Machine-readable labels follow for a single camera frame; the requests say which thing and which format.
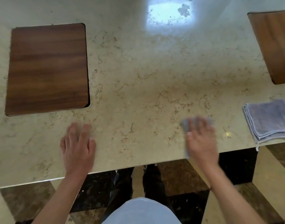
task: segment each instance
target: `gray cloth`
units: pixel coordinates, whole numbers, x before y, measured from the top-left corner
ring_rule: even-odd
[[[256,143],[285,138],[285,101],[245,104],[245,118]]]
[[[192,119],[194,128],[195,128],[196,130],[198,130],[197,117],[192,117],[191,119]],[[211,118],[211,117],[207,117],[207,120],[208,120],[208,122],[209,122],[211,125],[213,125],[213,122],[212,122],[212,118]],[[184,133],[187,134],[187,132],[190,130],[190,128],[189,128],[189,123],[188,123],[188,118],[182,120],[182,122],[180,123],[180,125],[181,125],[181,127],[183,128]],[[186,157],[189,158],[187,148],[186,148]]]

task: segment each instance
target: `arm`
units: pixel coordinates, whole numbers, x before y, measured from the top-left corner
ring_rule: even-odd
[[[85,124],[77,139],[77,124],[72,123],[60,141],[66,176],[57,191],[33,221],[33,224],[64,224],[76,196],[92,169],[96,143],[89,138],[90,125]]]
[[[189,155],[208,179],[226,222],[264,224],[219,167],[215,129],[202,117],[198,118],[198,130],[194,128],[191,120],[189,127],[190,131],[186,135]]]

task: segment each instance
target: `person's left arm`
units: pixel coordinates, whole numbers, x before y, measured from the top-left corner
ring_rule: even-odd
[[[96,143],[89,138],[90,125],[85,124],[77,139],[77,124],[67,128],[66,135],[60,141],[66,176],[45,207],[37,215],[33,224],[64,224],[76,196],[95,159]]]

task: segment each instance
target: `countertop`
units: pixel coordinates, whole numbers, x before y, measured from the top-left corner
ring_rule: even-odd
[[[187,116],[212,117],[219,152],[255,147],[242,107],[285,100],[285,84],[271,82],[247,13],[281,9],[285,0],[0,0],[0,187],[63,177],[72,121],[93,125],[92,172],[185,158]],[[91,105],[7,117],[11,29],[76,22]]]

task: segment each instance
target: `pant leg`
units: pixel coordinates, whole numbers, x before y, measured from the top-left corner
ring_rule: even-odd
[[[110,192],[107,209],[103,215],[102,222],[126,201],[132,199],[132,178],[134,168],[120,169],[113,179],[113,187]]]
[[[144,171],[142,184],[144,188],[144,196],[146,198],[155,200],[174,212],[171,202],[166,195],[164,183],[161,180],[160,170],[157,166],[154,164],[147,166]]]

